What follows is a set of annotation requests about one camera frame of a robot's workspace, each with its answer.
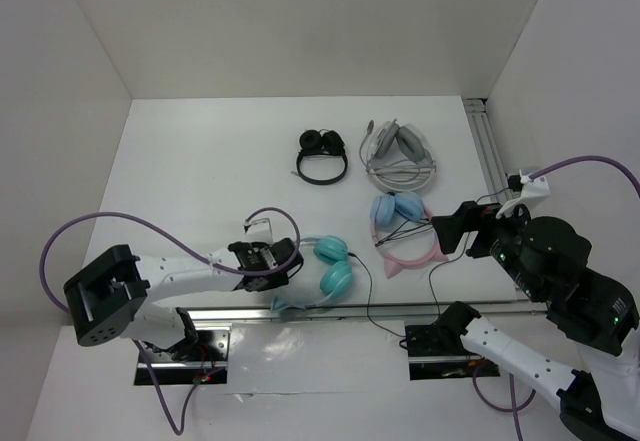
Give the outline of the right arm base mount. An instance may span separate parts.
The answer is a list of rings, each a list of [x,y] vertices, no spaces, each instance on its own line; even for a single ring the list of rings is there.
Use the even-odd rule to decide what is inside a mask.
[[[441,339],[433,325],[407,325],[399,345],[407,351],[411,381],[471,378],[474,373],[497,377],[499,368],[460,345]]]

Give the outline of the aluminium rail at right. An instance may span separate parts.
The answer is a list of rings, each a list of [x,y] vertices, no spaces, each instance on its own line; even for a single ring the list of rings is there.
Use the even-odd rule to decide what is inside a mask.
[[[511,199],[511,192],[508,189],[507,174],[490,126],[486,102],[481,98],[463,98],[462,102],[487,189],[492,194],[493,200],[505,203]]]

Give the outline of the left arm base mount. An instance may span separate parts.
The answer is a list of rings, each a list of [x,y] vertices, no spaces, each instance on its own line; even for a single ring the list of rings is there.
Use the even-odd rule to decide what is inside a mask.
[[[185,354],[172,357],[169,353],[143,343],[160,386],[223,385],[228,379],[228,359],[231,344],[230,324],[201,324],[198,341]]]

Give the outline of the teal cat-ear headphones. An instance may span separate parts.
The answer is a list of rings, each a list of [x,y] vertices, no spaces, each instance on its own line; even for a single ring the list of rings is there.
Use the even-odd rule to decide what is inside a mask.
[[[346,294],[353,285],[354,275],[349,263],[349,249],[346,242],[333,235],[308,236],[301,239],[302,247],[312,247],[313,255],[328,265],[319,281],[321,296],[316,300],[292,300],[276,295],[270,306],[272,312],[287,309],[313,309],[329,305]]]

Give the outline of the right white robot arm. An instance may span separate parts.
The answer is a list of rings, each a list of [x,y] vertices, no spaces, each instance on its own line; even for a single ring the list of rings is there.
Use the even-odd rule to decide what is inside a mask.
[[[639,311],[620,282],[588,266],[592,245],[564,220],[531,217],[522,204],[507,217],[497,203],[465,201],[432,224],[450,254],[463,234],[476,238],[467,254],[491,257],[546,318],[574,342],[585,364],[558,363],[505,334],[469,304],[452,303],[429,326],[406,329],[410,354],[439,347],[479,355],[525,382],[581,440],[639,437]]]

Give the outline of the aluminium rail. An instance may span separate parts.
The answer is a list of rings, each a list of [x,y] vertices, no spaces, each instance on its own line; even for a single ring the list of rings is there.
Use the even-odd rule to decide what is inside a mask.
[[[190,309],[189,314],[196,322],[205,321],[278,321],[278,320],[408,320],[432,318],[443,314],[449,303],[436,304],[388,304],[388,305],[346,305],[309,310],[286,310],[272,312],[269,309]],[[479,302],[471,303],[471,307],[485,315],[520,315],[544,314],[547,309],[544,303],[532,303],[525,300],[511,302]]]
[[[505,203],[511,199],[511,192],[508,189],[507,174],[490,126],[486,102],[481,98],[463,98],[462,102],[487,189],[492,194],[493,200]]]

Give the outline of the small black headphones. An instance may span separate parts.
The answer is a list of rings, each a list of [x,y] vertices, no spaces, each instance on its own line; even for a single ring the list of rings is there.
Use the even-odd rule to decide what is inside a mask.
[[[349,169],[345,143],[334,130],[306,130],[299,137],[300,150],[296,157],[295,170],[292,175],[315,186],[330,186],[344,179]],[[342,161],[342,171],[332,178],[315,179],[305,175],[301,169],[307,158],[336,158]]]

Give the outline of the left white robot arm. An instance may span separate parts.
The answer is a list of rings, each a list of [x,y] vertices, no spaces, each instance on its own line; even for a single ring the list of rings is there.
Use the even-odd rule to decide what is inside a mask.
[[[69,279],[64,294],[77,343],[94,347],[116,338],[184,360],[200,343],[184,307],[163,300],[209,292],[263,292],[289,283],[304,258],[290,238],[273,244],[234,242],[193,257],[137,256],[126,244],[107,249]]]

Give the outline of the pink blue cat-ear headphones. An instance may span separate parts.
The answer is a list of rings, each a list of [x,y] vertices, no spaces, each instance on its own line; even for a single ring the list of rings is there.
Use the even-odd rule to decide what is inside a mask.
[[[370,210],[370,234],[374,248],[382,258],[387,279],[405,270],[424,268],[431,262],[449,260],[441,250],[431,220],[432,212],[415,192],[389,192],[375,197]],[[391,243],[419,234],[432,237],[431,247],[422,256],[402,258],[388,250]]]

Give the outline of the white grey headset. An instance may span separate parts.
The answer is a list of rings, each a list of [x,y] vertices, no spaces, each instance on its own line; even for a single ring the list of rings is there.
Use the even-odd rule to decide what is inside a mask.
[[[397,119],[367,124],[359,158],[368,179],[382,192],[420,191],[435,178],[437,161],[425,135]]]

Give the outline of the aluminium rail at front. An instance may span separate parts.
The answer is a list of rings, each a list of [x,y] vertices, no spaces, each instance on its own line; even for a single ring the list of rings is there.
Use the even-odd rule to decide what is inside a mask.
[[[278,321],[278,320],[408,320],[432,318],[443,314],[449,303],[436,304],[388,304],[388,305],[346,305],[309,310],[286,310],[272,312],[269,309],[190,309],[189,314],[196,322],[205,321]],[[471,303],[471,307],[485,315],[520,315],[544,314],[547,309],[544,303],[532,303],[525,300],[511,302],[479,302]]]

